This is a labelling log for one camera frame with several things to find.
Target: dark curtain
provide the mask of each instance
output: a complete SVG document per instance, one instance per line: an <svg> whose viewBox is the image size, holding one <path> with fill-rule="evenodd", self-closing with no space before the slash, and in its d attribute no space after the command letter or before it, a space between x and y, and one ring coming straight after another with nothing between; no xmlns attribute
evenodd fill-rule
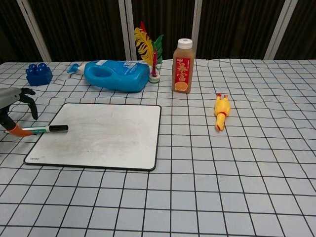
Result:
<svg viewBox="0 0 316 237"><path fill-rule="evenodd" d="M178 39L191 38L194 4L194 0L132 0L134 28L143 21L152 40L164 34L162 57L170 59Z"/></svg>
<svg viewBox="0 0 316 237"><path fill-rule="evenodd" d="M29 0L53 61L124 60L118 0Z"/></svg>
<svg viewBox="0 0 316 237"><path fill-rule="evenodd" d="M16 0L0 2L0 64L41 62L42 58Z"/></svg>
<svg viewBox="0 0 316 237"><path fill-rule="evenodd" d="M197 58L263 59L284 0L205 0Z"/></svg>
<svg viewBox="0 0 316 237"><path fill-rule="evenodd" d="M316 59L316 0L299 0L275 59Z"/></svg>

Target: rubber chicken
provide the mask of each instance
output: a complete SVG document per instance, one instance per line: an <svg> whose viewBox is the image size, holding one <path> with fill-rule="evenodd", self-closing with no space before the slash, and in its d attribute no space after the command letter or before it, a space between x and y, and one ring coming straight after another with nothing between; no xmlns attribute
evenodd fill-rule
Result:
<svg viewBox="0 0 316 237"><path fill-rule="evenodd" d="M224 98L221 99L221 94L218 93L215 101L214 115L217 116L215 127L217 130L224 130L224 121L226 116L229 115L231 111L231 106L228 101L228 95L224 95Z"/></svg>

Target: blue plastic jug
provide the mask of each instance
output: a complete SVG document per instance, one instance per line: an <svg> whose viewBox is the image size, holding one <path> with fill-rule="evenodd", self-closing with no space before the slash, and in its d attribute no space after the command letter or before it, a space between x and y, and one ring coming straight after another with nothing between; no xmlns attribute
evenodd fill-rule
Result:
<svg viewBox="0 0 316 237"><path fill-rule="evenodd" d="M149 79L147 64L113 60L75 63L67 72L83 74L91 85L125 92L141 91Z"/></svg>

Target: yellow feather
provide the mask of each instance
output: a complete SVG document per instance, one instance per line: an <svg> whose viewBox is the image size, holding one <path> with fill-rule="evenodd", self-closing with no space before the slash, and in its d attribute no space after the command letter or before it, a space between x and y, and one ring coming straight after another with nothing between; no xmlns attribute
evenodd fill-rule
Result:
<svg viewBox="0 0 316 237"><path fill-rule="evenodd" d="M141 58L150 66L153 65L154 49L151 39L147 37L147 33L141 31L138 27L134 31L134 39L136 47L138 47L138 53Z"/></svg>

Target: dry erase marker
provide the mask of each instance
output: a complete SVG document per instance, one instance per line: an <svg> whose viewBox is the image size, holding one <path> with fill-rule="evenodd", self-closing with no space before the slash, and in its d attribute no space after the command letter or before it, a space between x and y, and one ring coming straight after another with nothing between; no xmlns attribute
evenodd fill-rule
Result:
<svg viewBox="0 0 316 237"><path fill-rule="evenodd" d="M43 133L43 132L61 132L68 131L68 125L51 125L43 127L24 127L22 130L30 131L32 133Z"/></svg>

